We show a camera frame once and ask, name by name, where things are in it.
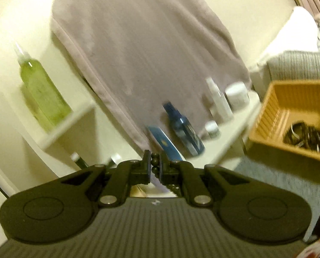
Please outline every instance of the white pillow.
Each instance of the white pillow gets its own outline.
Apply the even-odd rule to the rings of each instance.
[[[284,51],[318,52],[317,34],[312,15],[303,7],[294,7],[290,19],[260,55],[257,65],[265,66],[267,60]]]

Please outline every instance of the silver screw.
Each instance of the silver screw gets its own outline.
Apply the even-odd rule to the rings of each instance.
[[[207,205],[211,202],[211,198],[207,195],[199,195],[194,198],[196,204]]]
[[[112,205],[117,202],[117,198],[113,195],[102,196],[99,201],[104,205]]]

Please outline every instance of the white bottle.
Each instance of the white bottle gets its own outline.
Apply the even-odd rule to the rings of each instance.
[[[208,84],[211,97],[214,100],[214,105],[216,107],[217,113],[219,114],[223,122],[232,120],[233,113],[224,94],[220,91],[212,78],[207,78],[206,83]]]

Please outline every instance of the patterned fabric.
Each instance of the patterned fabric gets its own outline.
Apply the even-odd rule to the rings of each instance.
[[[268,61],[272,80],[320,79],[320,53],[285,51]]]

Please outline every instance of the white jar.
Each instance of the white jar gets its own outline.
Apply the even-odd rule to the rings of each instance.
[[[227,86],[226,96],[233,111],[243,109],[250,102],[247,87],[241,81]]]

